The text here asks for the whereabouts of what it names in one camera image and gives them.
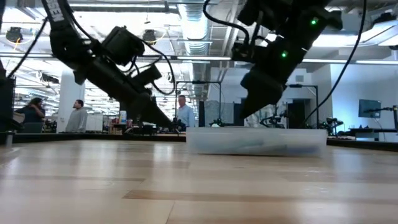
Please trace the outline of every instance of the monitor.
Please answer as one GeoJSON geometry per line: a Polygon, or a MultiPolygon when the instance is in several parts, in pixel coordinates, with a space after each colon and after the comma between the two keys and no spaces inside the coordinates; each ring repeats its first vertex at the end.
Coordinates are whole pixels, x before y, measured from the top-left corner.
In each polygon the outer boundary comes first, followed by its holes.
{"type": "Polygon", "coordinates": [[[359,113],[360,118],[380,118],[381,111],[365,112],[367,110],[381,109],[381,101],[377,100],[359,100],[359,113]]]}

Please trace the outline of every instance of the transparent bin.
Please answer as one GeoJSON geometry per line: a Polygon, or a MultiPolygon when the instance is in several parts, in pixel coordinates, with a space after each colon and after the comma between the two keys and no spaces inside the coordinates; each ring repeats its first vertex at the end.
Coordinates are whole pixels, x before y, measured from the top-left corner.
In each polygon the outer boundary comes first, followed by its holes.
{"type": "Polygon", "coordinates": [[[321,129],[187,128],[187,147],[196,154],[320,157],[326,137],[321,129]]]}

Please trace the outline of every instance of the light blue shirt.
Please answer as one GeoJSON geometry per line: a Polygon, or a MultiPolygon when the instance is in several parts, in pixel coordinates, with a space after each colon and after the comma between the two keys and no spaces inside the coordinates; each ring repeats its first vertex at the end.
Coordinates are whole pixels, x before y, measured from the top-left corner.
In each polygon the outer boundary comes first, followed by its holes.
{"type": "Polygon", "coordinates": [[[195,115],[193,115],[193,109],[187,105],[178,109],[177,119],[180,119],[187,127],[195,127],[195,115]]]}

